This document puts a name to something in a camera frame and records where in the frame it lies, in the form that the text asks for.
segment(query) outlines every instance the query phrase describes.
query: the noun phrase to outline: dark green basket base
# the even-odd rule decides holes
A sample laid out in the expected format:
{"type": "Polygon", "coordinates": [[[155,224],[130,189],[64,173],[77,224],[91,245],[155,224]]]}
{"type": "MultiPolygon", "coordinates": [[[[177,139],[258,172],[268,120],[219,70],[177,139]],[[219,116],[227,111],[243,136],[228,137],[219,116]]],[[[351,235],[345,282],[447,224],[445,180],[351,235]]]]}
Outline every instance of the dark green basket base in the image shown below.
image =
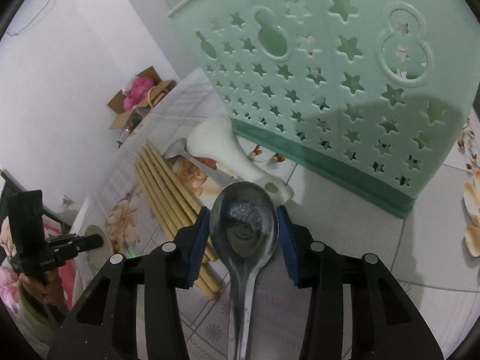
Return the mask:
{"type": "Polygon", "coordinates": [[[234,132],[347,188],[389,213],[406,218],[414,198],[341,161],[272,132],[232,119],[234,132]]]}

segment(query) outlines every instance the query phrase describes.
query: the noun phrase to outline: small spoon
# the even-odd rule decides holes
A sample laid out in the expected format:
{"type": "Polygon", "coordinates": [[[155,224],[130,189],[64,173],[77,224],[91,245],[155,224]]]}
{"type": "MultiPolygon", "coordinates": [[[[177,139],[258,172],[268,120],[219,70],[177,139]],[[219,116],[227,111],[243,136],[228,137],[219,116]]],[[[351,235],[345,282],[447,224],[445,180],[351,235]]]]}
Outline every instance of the small spoon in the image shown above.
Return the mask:
{"type": "Polygon", "coordinates": [[[200,161],[196,160],[194,157],[188,154],[188,152],[185,150],[186,144],[187,144],[187,140],[185,138],[177,139],[165,151],[165,153],[163,154],[163,158],[169,159],[169,158],[176,157],[177,155],[181,155],[185,157],[187,160],[189,160],[191,163],[196,165],[198,168],[202,169],[203,172],[208,177],[210,177],[215,183],[217,183],[222,188],[237,181],[234,177],[226,174],[225,172],[222,172],[220,169],[214,170],[208,167],[207,165],[205,165],[204,163],[201,163],[200,161]]]}
{"type": "Polygon", "coordinates": [[[278,217],[268,193],[239,181],[225,187],[210,214],[212,244],[230,273],[228,360],[245,360],[255,279],[273,254],[278,217]]]}

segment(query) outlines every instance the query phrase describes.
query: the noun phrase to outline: table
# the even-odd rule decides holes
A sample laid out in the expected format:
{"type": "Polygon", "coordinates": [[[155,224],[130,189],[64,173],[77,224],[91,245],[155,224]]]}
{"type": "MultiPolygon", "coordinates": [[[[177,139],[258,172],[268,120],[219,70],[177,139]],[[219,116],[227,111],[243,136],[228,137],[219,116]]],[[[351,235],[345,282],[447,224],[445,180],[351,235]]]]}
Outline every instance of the table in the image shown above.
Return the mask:
{"type": "MultiPolygon", "coordinates": [[[[203,71],[191,73],[118,150],[115,161],[85,201],[73,231],[81,235],[89,225],[105,228],[112,208],[137,183],[133,162],[146,139],[163,152],[206,117],[222,113],[226,110],[203,71]]],[[[461,201],[463,184],[471,179],[471,174],[459,169],[462,162],[453,149],[405,220],[288,159],[274,166],[262,166],[292,186],[295,196],[286,205],[288,212],[293,222],[310,229],[314,239],[341,254],[361,257],[373,252],[381,258],[420,310],[448,357],[480,315],[480,259],[471,257],[465,246],[467,214],[461,201]]],[[[201,200],[210,207],[213,203],[211,197],[201,200]]],[[[166,239],[144,197],[136,216],[134,231],[139,241],[130,251],[135,255],[147,254],[166,239]]],[[[252,360],[297,359],[302,346],[310,291],[293,287],[279,249],[256,284],[250,330],[252,360]]],[[[87,284],[92,271],[85,256],[77,258],[76,263],[87,284]]],[[[220,261],[211,265],[224,285],[217,301],[208,301],[196,286],[189,291],[177,291],[185,340],[193,360],[222,360],[227,355],[229,276],[220,261]]],[[[142,295],[140,288],[137,330],[141,359],[146,358],[142,346],[142,295]]],[[[345,332],[343,351],[348,359],[351,309],[347,288],[345,332]]]]}

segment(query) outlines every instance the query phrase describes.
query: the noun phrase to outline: cardboard box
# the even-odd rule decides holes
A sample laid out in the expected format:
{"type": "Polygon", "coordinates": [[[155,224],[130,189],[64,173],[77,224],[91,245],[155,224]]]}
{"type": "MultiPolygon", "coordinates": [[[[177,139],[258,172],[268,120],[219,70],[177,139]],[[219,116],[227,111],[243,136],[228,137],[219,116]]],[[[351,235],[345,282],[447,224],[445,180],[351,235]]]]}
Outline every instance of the cardboard box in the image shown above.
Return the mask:
{"type": "MultiPolygon", "coordinates": [[[[152,90],[151,93],[151,100],[154,105],[158,104],[158,102],[166,96],[166,94],[173,88],[175,87],[175,81],[169,80],[169,81],[162,81],[160,76],[157,74],[153,66],[150,66],[149,68],[145,69],[142,73],[137,74],[137,77],[149,77],[152,79],[154,82],[155,86],[158,88],[155,88],[152,90]]],[[[130,111],[125,111],[123,109],[123,101],[125,100],[125,95],[122,93],[122,91],[119,91],[113,99],[109,101],[107,104],[108,107],[114,111],[117,114],[117,117],[115,117],[114,121],[109,127],[109,130],[114,130],[116,128],[122,128],[126,125],[128,122],[131,114],[133,113],[134,110],[130,111]]],[[[138,104],[138,107],[149,107],[150,103],[148,102],[148,99],[145,97],[140,104],[138,104]]]]}

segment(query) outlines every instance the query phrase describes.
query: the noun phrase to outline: wire on wall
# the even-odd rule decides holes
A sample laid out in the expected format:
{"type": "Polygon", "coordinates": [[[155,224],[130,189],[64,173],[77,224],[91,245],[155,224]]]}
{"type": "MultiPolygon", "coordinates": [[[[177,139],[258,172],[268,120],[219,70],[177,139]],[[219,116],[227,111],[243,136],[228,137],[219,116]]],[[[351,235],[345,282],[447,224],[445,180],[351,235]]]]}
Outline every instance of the wire on wall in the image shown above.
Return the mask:
{"type": "Polygon", "coordinates": [[[37,17],[39,17],[39,16],[42,14],[42,12],[43,12],[45,9],[47,9],[47,7],[49,6],[50,1],[51,1],[51,0],[47,0],[47,2],[45,3],[45,5],[43,6],[43,8],[40,9],[40,11],[33,17],[33,19],[30,20],[30,21],[27,23],[27,25],[25,25],[23,28],[21,28],[20,30],[18,30],[18,31],[16,31],[16,32],[13,32],[13,33],[7,31],[6,34],[7,34],[8,36],[11,36],[11,37],[21,35],[25,30],[28,29],[28,27],[30,27],[30,25],[32,25],[32,23],[37,19],[37,17]]]}

